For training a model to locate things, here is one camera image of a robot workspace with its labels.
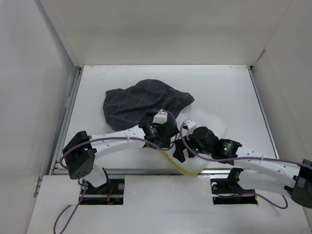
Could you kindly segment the white pillow with yellow band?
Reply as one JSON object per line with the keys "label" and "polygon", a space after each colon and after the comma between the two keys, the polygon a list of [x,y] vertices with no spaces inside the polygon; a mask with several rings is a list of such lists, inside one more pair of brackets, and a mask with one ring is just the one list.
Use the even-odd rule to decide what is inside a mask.
{"label": "white pillow with yellow band", "polygon": [[177,131],[180,127],[182,133],[163,140],[161,147],[171,146],[172,149],[163,151],[158,149],[179,172],[187,176],[199,174],[207,165],[208,161],[200,159],[192,154],[195,153],[209,157],[214,154],[213,147],[223,139],[227,133],[228,126],[225,121],[205,110],[188,106],[176,117],[177,126],[174,128],[173,118],[165,111],[152,111],[147,114],[149,122],[162,127],[158,130],[160,135],[166,135],[169,131]]}

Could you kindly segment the dark grey checked pillowcase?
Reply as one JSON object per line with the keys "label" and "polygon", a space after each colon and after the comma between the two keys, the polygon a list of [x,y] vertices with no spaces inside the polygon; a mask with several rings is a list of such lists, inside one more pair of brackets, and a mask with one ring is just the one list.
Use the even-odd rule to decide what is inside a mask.
{"label": "dark grey checked pillowcase", "polygon": [[152,122],[154,114],[164,109],[177,118],[195,101],[187,92],[179,91],[156,79],[141,80],[126,89],[106,91],[103,113],[106,123],[115,131]]}

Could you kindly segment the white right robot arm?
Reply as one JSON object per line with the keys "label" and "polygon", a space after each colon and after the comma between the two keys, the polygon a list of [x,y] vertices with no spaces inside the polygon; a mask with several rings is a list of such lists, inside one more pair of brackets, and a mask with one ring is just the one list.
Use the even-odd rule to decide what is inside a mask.
{"label": "white right robot arm", "polygon": [[208,162],[229,164],[232,169],[226,179],[231,192],[243,189],[244,183],[251,183],[255,189],[278,193],[305,208],[312,207],[312,162],[304,159],[295,162],[268,157],[243,146],[241,143],[218,138],[204,126],[190,128],[181,125],[182,148],[192,158]]}

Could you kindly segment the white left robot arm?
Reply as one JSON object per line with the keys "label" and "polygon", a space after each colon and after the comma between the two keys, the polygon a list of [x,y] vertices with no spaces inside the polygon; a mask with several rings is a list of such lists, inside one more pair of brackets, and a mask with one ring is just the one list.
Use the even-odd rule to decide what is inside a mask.
{"label": "white left robot arm", "polygon": [[150,147],[169,151],[173,148],[171,138],[177,134],[176,121],[169,120],[163,124],[143,123],[101,136],[89,136],[81,131],[64,147],[59,163],[72,180],[82,179],[101,194],[109,189],[110,182],[105,169],[97,166],[96,160],[128,149]]}

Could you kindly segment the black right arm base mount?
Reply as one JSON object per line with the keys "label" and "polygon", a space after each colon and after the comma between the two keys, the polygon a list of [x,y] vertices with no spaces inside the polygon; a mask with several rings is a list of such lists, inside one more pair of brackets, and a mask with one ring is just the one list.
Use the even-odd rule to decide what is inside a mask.
{"label": "black right arm base mount", "polygon": [[243,171],[232,168],[226,177],[210,177],[214,205],[258,204],[255,191],[243,189],[238,184],[238,177]]}

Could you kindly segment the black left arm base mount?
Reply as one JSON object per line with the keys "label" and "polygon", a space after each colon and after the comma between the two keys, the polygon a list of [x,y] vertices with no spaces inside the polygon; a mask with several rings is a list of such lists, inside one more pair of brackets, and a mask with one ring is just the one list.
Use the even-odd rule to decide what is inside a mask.
{"label": "black left arm base mount", "polygon": [[81,186],[79,198],[82,198],[80,205],[123,205],[124,203],[124,187],[125,179],[120,176],[109,178],[106,170],[102,169],[106,177],[106,181],[99,187],[94,187],[92,183],[86,181],[87,190],[82,196],[84,190],[84,182],[82,179],[78,181]]}

